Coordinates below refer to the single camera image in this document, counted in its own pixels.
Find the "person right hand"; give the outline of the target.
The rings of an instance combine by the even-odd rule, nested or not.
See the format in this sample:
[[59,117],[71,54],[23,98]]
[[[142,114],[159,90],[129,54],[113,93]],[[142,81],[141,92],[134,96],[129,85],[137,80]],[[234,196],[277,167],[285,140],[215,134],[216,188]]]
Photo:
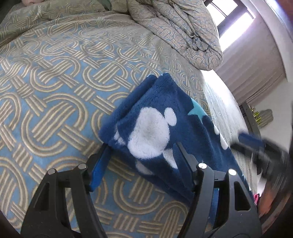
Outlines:
[[273,201],[275,200],[276,196],[277,196],[276,189],[273,188],[270,182],[266,182],[264,191],[260,197],[260,201],[258,204],[259,218],[263,217],[264,215],[270,212]]

